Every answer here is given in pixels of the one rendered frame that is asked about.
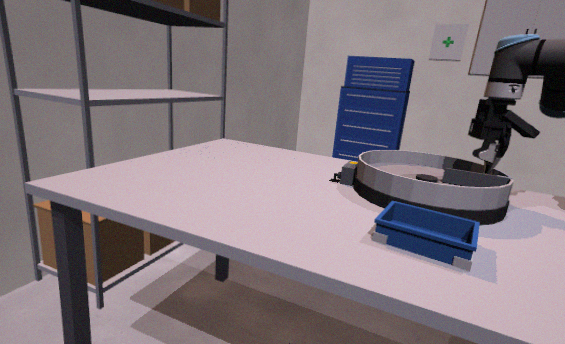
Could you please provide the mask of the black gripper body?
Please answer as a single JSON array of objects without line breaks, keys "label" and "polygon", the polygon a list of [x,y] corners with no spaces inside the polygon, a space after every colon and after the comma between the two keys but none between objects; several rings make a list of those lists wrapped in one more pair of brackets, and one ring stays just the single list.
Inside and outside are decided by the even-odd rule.
[{"label": "black gripper body", "polygon": [[499,142],[505,137],[506,130],[511,134],[511,123],[503,118],[503,113],[507,110],[507,105],[515,104],[516,101],[511,100],[480,99],[475,119],[471,120],[472,131],[469,129],[468,135],[480,140]]}]

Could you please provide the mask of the blue open crate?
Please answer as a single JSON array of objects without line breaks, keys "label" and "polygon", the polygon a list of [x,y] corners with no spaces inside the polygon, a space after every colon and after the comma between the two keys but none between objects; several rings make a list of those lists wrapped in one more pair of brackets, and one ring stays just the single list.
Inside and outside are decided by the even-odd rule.
[{"label": "blue open crate", "polygon": [[374,223],[372,241],[471,270],[480,222],[391,201]]}]

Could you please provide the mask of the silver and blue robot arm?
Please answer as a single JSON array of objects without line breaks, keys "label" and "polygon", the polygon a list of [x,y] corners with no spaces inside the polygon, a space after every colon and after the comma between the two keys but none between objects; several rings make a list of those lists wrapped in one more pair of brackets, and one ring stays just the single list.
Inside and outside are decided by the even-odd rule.
[{"label": "silver and blue robot arm", "polygon": [[[509,36],[498,42],[494,54],[484,97],[520,100],[528,76],[544,76],[540,111],[548,117],[565,118],[565,39]],[[511,110],[503,118],[523,137],[534,139],[540,133]]]}]

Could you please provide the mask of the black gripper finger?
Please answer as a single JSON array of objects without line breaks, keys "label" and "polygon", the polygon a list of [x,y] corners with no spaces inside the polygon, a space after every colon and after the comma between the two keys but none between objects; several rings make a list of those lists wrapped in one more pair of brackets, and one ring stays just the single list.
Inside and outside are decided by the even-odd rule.
[{"label": "black gripper finger", "polygon": [[[478,158],[479,153],[487,150],[490,143],[491,143],[490,141],[483,141],[481,148],[475,149],[473,151],[473,156]],[[487,173],[489,165],[490,165],[489,162],[484,161],[484,173]]]},{"label": "black gripper finger", "polygon": [[506,135],[499,142],[491,142],[488,149],[479,153],[478,158],[490,162],[487,174],[490,174],[500,159],[504,156],[510,142],[511,134],[506,130]]}]

